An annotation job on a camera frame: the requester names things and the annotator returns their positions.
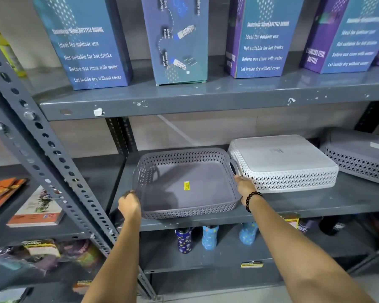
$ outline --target bracelet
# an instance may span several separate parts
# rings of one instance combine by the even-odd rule
[[[260,197],[263,196],[263,194],[261,192],[258,192],[258,191],[255,191],[255,192],[252,192],[248,195],[247,199],[246,199],[246,209],[249,213],[251,213],[250,209],[248,208],[248,206],[250,205],[250,199],[253,195],[259,195]]]

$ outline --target person's right hand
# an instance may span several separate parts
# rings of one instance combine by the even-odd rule
[[[142,210],[139,199],[133,190],[128,190],[123,196],[121,196],[121,198],[119,198],[118,209],[124,216],[125,221],[141,223]]]
[[[246,206],[246,199],[250,193],[257,191],[251,179],[234,175],[234,180],[237,183],[237,190],[242,195],[241,202]]]

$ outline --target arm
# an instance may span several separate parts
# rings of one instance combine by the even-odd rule
[[[253,183],[235,176],[245,204]],[[355,281],[319,246],[283,220],[259,195],[249,209],[295,303],[374,303]]]
[[[118,203],[125,217],[121,233],[81,303],[136,302],[141,208],[132,191]]]

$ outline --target floor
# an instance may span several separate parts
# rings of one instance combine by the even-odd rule
[[[356,278],[356,281],[376,303],[379,303],[379,275],[359,277]],[[159,299],[159,302],[168,303],[292,303],[285,286],[165,295]],[[147,303],[151,301],[138,299],[137,302]]]

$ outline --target blue bottle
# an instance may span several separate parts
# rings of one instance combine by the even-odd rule
[[[178,240],[178,251],[182,254],[187,254],[192,251],[192,227],[185,229],[175,229],[175,234]]]
[[[240,231],[240,241],[243,244],[251,246],[255,240],[255,235],[258,231],[258,225],[255,222],[245,222],[243,223],[243,228]]]
[[[213,250],[217,245],[218,225],[204,225],[202,227],[204,234],[202,235],[202,245],[207,250]]]

